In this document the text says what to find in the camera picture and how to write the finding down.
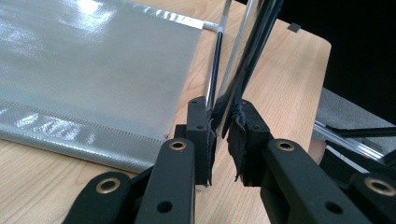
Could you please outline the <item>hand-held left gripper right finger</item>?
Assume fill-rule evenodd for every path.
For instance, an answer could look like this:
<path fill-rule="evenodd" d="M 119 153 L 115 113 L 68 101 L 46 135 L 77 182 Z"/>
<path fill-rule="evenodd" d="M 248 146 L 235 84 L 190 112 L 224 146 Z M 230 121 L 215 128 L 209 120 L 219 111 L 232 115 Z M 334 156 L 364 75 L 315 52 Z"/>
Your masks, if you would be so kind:
<path fill-rule="evenodd" d="M 243 100 L 232 114 L 228 150 L 236 168 L 235 179 L 245 187 L 259 187 L 265 170 L 262 151 L 273 139 L 270 128 L 254 105 Z"/>

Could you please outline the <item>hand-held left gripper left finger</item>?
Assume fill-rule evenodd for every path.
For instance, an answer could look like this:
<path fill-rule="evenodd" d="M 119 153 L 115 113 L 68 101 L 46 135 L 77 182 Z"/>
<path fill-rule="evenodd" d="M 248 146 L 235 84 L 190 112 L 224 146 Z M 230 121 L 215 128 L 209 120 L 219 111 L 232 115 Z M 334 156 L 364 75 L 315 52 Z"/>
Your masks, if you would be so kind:
<path fill-rule="evenodd" d="M 187 123 L 178 124 L 174 137 L 193 142 L 195 147 L 195 184 L 212 185 L 212 169 L 215 160 L 216 134 L 212 130 L 206 98 L 196 97 L 188 102 Z"/>

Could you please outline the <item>silver metal shelf rack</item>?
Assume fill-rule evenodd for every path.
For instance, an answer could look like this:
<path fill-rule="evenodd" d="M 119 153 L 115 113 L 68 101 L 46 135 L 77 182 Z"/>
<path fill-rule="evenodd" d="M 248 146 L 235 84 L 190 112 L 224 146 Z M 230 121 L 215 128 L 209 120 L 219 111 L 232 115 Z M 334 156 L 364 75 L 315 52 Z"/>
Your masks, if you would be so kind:
<path fill-rule="evenodd" d="M 142 172 L 201 32 L 224 28 L 134 0 L 0 0 L 0 138 Z"/>

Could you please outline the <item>metal floor rail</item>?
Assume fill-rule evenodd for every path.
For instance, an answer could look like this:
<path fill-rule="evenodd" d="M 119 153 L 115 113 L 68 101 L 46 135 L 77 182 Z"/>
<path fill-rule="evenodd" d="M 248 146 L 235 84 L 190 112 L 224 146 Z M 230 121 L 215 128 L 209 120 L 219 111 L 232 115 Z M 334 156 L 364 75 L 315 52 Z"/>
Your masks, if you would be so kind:
<path fill-rule="evenodd" d="M 314 122 L 314 130 L 324 135 L 328 140 L 336 143 L 337 145 L 364 155 L 372 160 L 378 161 L 384 157 L 384 155 L 380 152 L 377 152 L 373 148 L 368 147 L 363 143 L 358 142 L 357 140 L 342 137 L 341 135 L 331 131 L 329 128 L 326 127 L 325 124 L 322 124 L 317 120 Z"/>

